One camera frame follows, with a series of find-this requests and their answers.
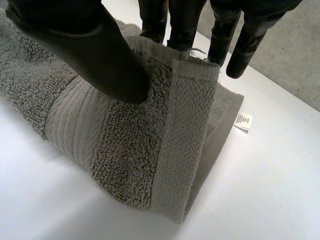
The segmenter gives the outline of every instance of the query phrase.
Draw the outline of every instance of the white surface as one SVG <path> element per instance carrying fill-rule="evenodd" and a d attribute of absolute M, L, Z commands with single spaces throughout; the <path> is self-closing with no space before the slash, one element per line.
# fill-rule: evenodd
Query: white surface
<path fill-rule="evenodd" d="M 136 4 L 103 2 L 141 25 Z M 209 40 L 194 46 L 207 52 Z M 320 113 L 250 67 L 240 79 L 223 67 L 220 82 L 245 96 L 251 130 L 231 130 L 181 226 L 103 193 L 1 98 L 0 239 L 320 239 Z"/>

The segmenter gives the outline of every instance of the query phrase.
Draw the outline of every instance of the folded towel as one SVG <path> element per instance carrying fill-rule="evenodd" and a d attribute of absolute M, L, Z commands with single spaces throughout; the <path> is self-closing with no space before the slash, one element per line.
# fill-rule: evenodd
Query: folded towel
<path fill-rule="evenodd" d="M 113 198 L 179 223 L 217 159 L 243 96 L 217 83 L 218 65 L 136 36 L 135 25 L 118 24 L 150 76 L 143 104 L 98 92 L 24 37 L 2 9 L 0 95 Z"/>

